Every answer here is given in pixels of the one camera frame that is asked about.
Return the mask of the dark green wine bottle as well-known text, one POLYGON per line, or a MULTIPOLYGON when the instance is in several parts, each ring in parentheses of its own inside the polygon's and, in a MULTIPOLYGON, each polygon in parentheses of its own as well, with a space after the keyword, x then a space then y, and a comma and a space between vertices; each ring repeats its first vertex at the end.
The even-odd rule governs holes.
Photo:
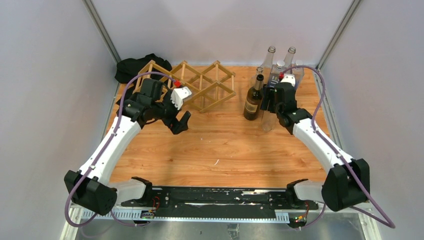
POLYGON ((264 81, 263 74, 261 73, 258 74, 256 76, 254 85, 250 87, 247 92, 244 109, 243 109, 243 116, 245 119, 249 121, 253 121, 257 119, 259 115, 261 103, 264 97, 263 81, 264 81))

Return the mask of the blue bottle cork stopper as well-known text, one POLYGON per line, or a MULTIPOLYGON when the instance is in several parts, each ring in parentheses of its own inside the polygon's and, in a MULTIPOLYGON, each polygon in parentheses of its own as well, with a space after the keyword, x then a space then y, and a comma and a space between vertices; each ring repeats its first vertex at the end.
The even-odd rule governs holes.
POLYGON ((280 74, 287 68, 286 63, 283 60, 279 60, 276 64, 273 64, 268 74, 267 81, 264 84, 264 89, 274 89, 275 85, 280 82, 280 74))

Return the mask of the blue bottle silver cap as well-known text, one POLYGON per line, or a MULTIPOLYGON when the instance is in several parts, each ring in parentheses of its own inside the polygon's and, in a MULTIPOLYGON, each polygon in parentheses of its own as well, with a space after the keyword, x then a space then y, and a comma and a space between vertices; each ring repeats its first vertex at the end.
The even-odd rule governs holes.
POLYGON ((291 70, 291 73, 295 77, 295 86, 294 86, 295 90, 298 89, 298 87, 299 87, 299 85, 300 85, 300 83, 301 83, 301 81, 302 81, 302 79, 305 75, 304 69, 302 67, 299 67, 299 66, 302 66, 302 65, 303 65, 302 60, 296 60, 294 62, 294 65, 293 65, 293 69, 291 70))

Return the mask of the clear bottle black label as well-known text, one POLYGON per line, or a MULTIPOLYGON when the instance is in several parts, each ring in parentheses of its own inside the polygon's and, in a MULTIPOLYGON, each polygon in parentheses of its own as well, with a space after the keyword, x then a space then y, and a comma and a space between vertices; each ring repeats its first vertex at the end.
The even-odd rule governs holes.
POLYGON ((284 65, 285 68, 291 67, 295 53, 296 53, 296 48, 294 46, 291 46, 288 48, 285 58, 283 60, 285 63, 284 65))

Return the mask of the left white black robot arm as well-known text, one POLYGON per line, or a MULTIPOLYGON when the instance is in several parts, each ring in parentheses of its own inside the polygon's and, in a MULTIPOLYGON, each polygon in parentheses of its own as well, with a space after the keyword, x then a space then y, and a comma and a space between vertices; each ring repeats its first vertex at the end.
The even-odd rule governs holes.
POLYGON ((78 171, 66 173, 64 182, 74 204, 105 216, 122 202, 135 200, 142 207, 152 203, 150 181, 132 177, 110 183, 110 177, 124 150, 145 125, 160 120, 174 135, 188 130, 190 112, 186 111, 181 119, 177 115, 192 97, 191 90, 179 86, 163 93, 165 86, 159 80, 145 79, 140 91, 122 102, 107 136, 90 159, 78 171))

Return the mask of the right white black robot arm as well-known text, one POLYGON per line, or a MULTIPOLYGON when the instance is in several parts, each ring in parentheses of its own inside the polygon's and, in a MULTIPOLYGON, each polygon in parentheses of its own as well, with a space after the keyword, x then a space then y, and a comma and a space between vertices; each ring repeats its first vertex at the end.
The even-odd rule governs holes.
POLYGON ((326 172, 324 182, 300 179, 287 184, 286 204, 298 209, 305 201, 326 204, 332 211, 354 207, 370 199, 370 167, 339 148, 318 126, 313 116, 297 106, 289 82, 264 89, 263 110, 275 114, 279 124, 299 139, 326 172))

